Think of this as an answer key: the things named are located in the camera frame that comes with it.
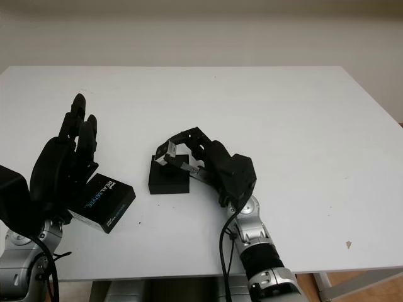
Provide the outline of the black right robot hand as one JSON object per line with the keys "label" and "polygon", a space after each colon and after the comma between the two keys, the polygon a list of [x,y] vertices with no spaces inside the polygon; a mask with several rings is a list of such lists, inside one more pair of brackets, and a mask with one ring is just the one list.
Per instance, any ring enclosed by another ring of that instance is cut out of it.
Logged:
{"label": "black right robot hand", "polygon": [[[195,160],[204,166],[194,167],[176,156],[178,145],[184,144],[190,149]],[[209,139],[198,127],[180,132],[166,140],[156,150],[155,161],[161,166],[172,165],[187,171],[196,179],[211,185],[219,194],[219,204],[226,207],[230,203],[229,194],[225,192],[220,168],[230,155],[218,141]]]}

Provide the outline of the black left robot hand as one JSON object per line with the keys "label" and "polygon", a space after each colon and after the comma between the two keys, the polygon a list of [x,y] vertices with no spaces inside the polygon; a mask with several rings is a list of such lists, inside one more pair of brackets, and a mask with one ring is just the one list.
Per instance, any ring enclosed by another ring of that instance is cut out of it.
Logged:
{"label": "black left robot hand", "polygon": [[31,200],[49,220],[70,223],[69,205],[83,192],[98,168],[97,119],[86,114],[86,99],[79,93],[64,116],[59,134],[41,151],[30,178]]}

